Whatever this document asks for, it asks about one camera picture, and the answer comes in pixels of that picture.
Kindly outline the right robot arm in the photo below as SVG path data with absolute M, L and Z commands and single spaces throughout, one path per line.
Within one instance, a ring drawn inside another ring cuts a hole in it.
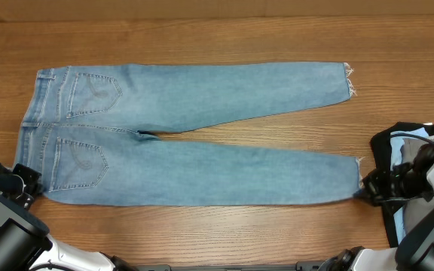
M 388 172 L 374 170 L 362 180 L 356 194 L 373 206 L 434 199 L 434 142 L 428 140 L 411 163 Z M 434 208 L 417 223 L 396 248 L 372 250 L 355 247 L 329 258 L 319 270 L 434 270 Z

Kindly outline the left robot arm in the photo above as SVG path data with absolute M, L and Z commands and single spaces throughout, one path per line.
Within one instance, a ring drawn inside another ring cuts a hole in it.
M 53 238 L 29 212 L 41 190 L 41 173 L 19 163 L 13 169 L 0 163 L 0 271 L 136 269 L 119 257 L 82 251 Z

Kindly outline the blue denim jeans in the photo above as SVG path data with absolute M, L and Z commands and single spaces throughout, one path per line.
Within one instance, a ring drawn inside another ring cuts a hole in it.
M 15 160 L 57 202 L 100 206 L 314 205 L 359 188 L 355 157 L 180 139 L 352 96 L 345 62 L 68 65 L 42 69 Z

